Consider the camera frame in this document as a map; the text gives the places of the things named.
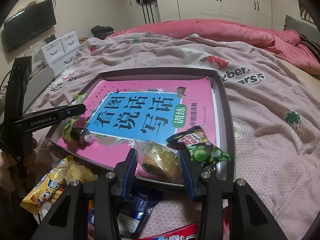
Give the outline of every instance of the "yellow snack bag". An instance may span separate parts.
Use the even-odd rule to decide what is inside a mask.
[[[65,183],[63,178],[65,171],[60,166],[69,161],[73,161],[71,155],[55,164],[54,168],[44,175],[30,193],[24,197],[20,206],[32,214],[37,215],[43,204]]]

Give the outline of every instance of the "black tv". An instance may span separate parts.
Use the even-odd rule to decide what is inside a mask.
[[[55,24],[52,0],[31,5],[4,22],[4,46],[10,52]]]

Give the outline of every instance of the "gray tray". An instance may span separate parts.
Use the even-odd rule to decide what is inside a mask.
[[[215,70],[209,69],[197,69],[197,68],[181,68],[181,67],[157,67],[157,68],[134,68],[134,69],[123,69],[113,70],[109,72],[103,72],[97,75],[89,84],[87,84],[79,94],[89,95],[93,88],[98,84],[101,79],[108,81],[123,81],[123,80],[192,80],[208,77],[211,81],[212,89],[215,93],[216,108],[218,113],[219,123],[219,135],[220,135],[220,148],[229,153],[233,157],[231,162],[222,162],[217,166],[217,176],[219,179],[233,181],[235,176],[235,163],[236,163],[236,149],[233,132],[233,122],[230,112],[230,107],[227,99],[227,95],[220,79],[219,74]],[[58,139],[62,135],[63,128],[67,124],[68,119],[62,121],[60,124],[51,127],[46,135],[46,138],[52,143],[57,145]],[[78,154],[70,152],[64,148],[63,150],[72,154],[78,159],[86,162],[86,165],[92,167],[100,167],[103,171],[112,171],[113,168],[105,166],[101,163],[93,162],[87,158],[84,158]],[[183,185],[172,184],[167,182],[155,181],[151,179],[145,179],[136,177],[141,182],[151,183],[169,187],[183,188]]]

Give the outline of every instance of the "gray pillow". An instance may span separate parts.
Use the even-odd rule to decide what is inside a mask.
[[[320,44],[320,32],[316,26],[297,20],[289,15],[285,16],[284,30],[295,30],[297,33],[305,35],[309,40]]]

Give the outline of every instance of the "drawer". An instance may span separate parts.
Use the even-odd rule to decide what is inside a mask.
[[[41,48],[41,51],[43,53],[43,59],[46,62],[53,61],[54,59],[64,54],[64,50],[62,48],[60,40],[52,41],[49,44],[43,46]]]
[[[73,50],[63,54],[62,57],[49,63],[49,67],[54,71],[54,77],[57,77],[63,70],[72,65],[79,47],[80,45],[76,46]]]
[[[60,38],[64,52],[72,50],[80,45],[76,32],[68,33]]]

